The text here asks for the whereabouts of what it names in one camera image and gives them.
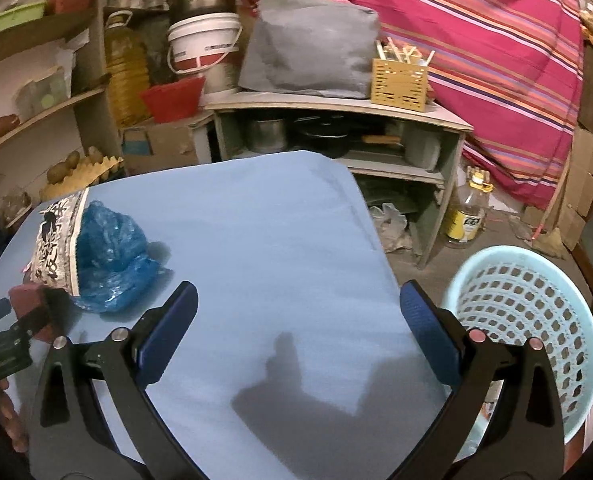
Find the person left hand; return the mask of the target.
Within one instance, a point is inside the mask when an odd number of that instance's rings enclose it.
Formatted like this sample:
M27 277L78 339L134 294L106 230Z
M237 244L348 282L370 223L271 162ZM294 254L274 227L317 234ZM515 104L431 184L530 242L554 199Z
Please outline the person left hand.
M11 440L12 448L20 454L25 454L28 449L27 433L22 425L19 414L8 396L8 379L0 381L0 424Z

